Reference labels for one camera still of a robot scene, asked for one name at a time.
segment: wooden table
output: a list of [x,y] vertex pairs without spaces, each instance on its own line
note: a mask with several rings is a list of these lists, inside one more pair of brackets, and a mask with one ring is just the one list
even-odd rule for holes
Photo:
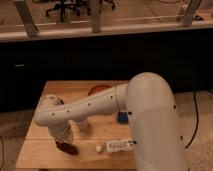
[[[49,81],[43,95],[55,94],[65,103],[87,96],[88,91],[98,84],[117,85],[125,81]],[[72,156],[56,148],[55,141],[46,127],[39,127],[33,121],[22,146],[17,169],[135,169],[133,152],[106,153],[106,141],[130,138],[128,125],[118,124],[116,115],[92,116],[87,131],[79,131],[71,122],[74,144],[79,155]],[[96,153],[96,145],[102,145],[103,152]]]

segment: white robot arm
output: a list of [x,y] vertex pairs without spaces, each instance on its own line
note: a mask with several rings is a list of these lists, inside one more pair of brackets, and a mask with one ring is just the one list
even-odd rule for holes
[[178,115],[167,82],[154,73],[142,73],[119,85],[63,105],[56,96],[46,96],[34,116],[36,124],[50,134],[68,140],[68,121],[84,122],[88,116],[128,111],[138,171],[189,171]]

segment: cable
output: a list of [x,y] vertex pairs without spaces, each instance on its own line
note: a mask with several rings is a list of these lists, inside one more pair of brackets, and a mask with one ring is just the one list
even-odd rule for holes
[[196,134],[197,134],[197,130],[198,130],[198,126],[199,126],[199,113],[198,113],[198,107],[197,107],[197,99],[196,99],[196,94],[197,92],[194,91],[193,93],[193,99],[194,99],[194,104],[195,104],[195,113],[196,113],[196,126],[195,126],[195,130],[194,133],[192,135],[191,140],[189,141],[189,143],[185,146],[185,149],[189,148],[189,146],[192,144]]
[[0,171],[2,170],[3,166],[4,166],[4,140],[2,138],[2,136],[0,136],[0,140],[1,140],[1,144],[2,144],[2,163],[0,166]]
[[163,4],[177,4],[180,3],[181,0],[177,0],[177,1],[162,1],[162,0],[158,0],[159,2],[163,3]]

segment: dark object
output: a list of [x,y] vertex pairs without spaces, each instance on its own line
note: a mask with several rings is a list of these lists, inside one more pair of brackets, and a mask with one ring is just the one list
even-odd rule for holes
[[55,143],[56,143],[57,148],[60,149],[63,152],[69,153],[71,155],[77,155],[78,154],[78,149],[71,144],[59,143],[57,141]]
[[118,112],[117,122],[121,124],[127,124],[129,122],[127,112]]
[[55,4],[54,8],[46,10],[46,16],[49,17],[49,12],[50,11],[55,11],[55,10],[60,10],[60,18],[61,22],[64,22],[64,16],[65,16],[65,10],[73,10],[76,12],[77,16],[80,16],[80,11],[76,8],[76,4],[71,3],[71,4],[65,4],[66,0],[59,0],[59,4]]

